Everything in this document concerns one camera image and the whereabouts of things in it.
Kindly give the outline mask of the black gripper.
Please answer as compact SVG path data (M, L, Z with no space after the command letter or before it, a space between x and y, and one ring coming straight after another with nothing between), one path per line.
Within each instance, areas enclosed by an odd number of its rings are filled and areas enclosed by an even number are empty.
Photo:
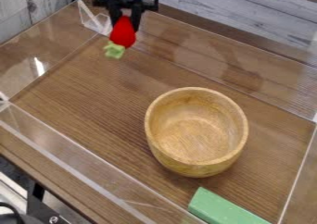
M113 0L119 5L111 5L109 0L92 0L95 6L103 6L108 8L108 15L111 20L111 27L115 27L115 24L119 18L123 15L121 8L131 8L131 23L133 31L139 30L140 21L141 21L141 11L157 11L159 10L159 0Z

